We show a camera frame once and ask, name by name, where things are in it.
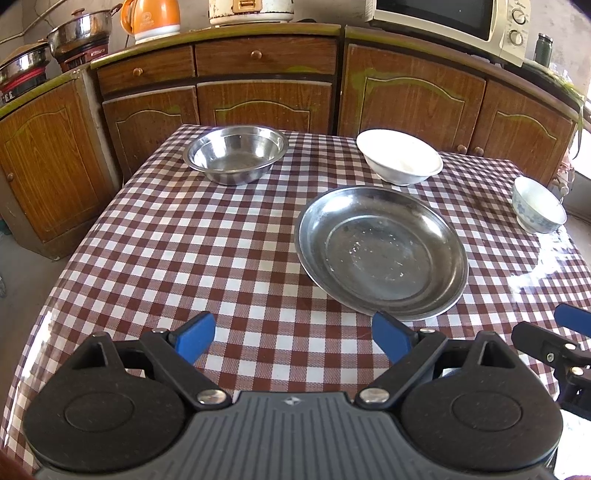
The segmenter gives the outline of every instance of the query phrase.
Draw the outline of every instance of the rice cooker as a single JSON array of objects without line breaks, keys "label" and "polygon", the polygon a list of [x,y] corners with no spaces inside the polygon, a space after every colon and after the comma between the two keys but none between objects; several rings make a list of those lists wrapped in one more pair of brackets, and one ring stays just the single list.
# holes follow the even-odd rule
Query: rice cooker
[{"label": "rice cooker", "polygon": [[216,27],[248,22],[289,22],[293,0],[209,0],[209,22]]}]

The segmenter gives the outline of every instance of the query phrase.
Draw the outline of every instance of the table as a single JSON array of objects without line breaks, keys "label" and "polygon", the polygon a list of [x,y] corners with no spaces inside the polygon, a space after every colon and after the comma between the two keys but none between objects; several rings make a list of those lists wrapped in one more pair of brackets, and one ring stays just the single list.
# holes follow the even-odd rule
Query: table
[{"label": "table", "polygon": [[[293,244],[297,216],[320,193],[350,184],[388,186],[351,138],[289,133],[291,148],[256,183],[226,187],[187,168],[183,147],[206,128],[180,127],[104,211],[64,269],[23,351],[0,430],[32,468],[21,419],[34,394],[88,334],[135,339],[174,329],[202,310],[217,317],[215,341],[197,367],[222,388],[353,395],[388,368],[371,318],[327,297],[304,272]],[[591,274],[566,230],[530,235],[509,199],[519,170],[506,160],[443,154],[444,169],[399,188],[453,225],[470,276],[457,305],[413,327],[453,338],[494,330],[510,341],[529,320],[561,335],[561,302],[591,308]],[[587,341],[584,348],[591,347]],[[527,357],[553,393],[549,370]]]}]

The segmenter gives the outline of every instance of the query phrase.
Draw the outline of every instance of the electric kettle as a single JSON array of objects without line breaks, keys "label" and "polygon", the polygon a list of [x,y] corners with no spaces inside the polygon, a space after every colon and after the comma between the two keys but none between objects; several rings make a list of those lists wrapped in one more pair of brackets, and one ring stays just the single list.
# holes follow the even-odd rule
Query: electric kettle
[{"label": "electric kettle", "polygon": [[177,0],[125,0],[121,8],[121,26],[135,43],[168,37],[181,30]]}]

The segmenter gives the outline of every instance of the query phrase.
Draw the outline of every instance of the wall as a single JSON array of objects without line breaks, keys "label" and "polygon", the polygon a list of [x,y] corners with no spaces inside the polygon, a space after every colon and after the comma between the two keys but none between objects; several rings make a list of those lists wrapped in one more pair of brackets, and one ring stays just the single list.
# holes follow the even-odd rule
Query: wall
[{"label": "wall", "polygon": [[[22,31],[22,3],[16,2],[0,17],[0,38],[8,38]],[[0,63],[24,44],[22,37],[0,44]]]},{"label": "wall", "polygon": [[[21,0],[22,24],[29,25],[55,0]],[[58,7],[48,18],[25,36],[30,43],[43,38],[55,26],[69,20],[70,14],[77,8],[95,11],[112,7],[118,0],[70,0]],[[365,0],[294,0],[295,19],[314,18],[318,22],[365,25],[363,11]],[[585,18],[570,4],[569,0],[531,0],[532,24],[531,39],[528,43],[527,56],[533,58],[538,32],[554,38],[553,61],[567,69],[574,84],[583,92],[587,91],[591,79],[591,21]],[[207,18],[207,0],[179,0],[181,7],[181,27],[184,30],[209,26]],[[119,14],[113,19],[113,34],[110,50],[124,47],[126,35],[119,26]],[[56,65],[49,73],[59,72]]]},{"label": "wall", "polygon": [[534,57],[538,33],[553,38],[552,62],[566,69],[581,92],[591,79],[591,20],[569,0],[531,0],[532,16],[527,57]]}]

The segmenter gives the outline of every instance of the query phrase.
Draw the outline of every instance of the stainless steel plate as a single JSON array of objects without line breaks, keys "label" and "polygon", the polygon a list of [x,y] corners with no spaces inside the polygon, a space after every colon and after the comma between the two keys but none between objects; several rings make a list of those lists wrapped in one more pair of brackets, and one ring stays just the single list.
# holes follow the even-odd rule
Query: stainless steel plate
[{"label": "stainless steel plate", "polygon": [[321,195],[300,214],[295,242],[312,280],[368,315],[434,317],[460,299],[468,279],[455,230],[418,200],[386,188],[351,186]]}]

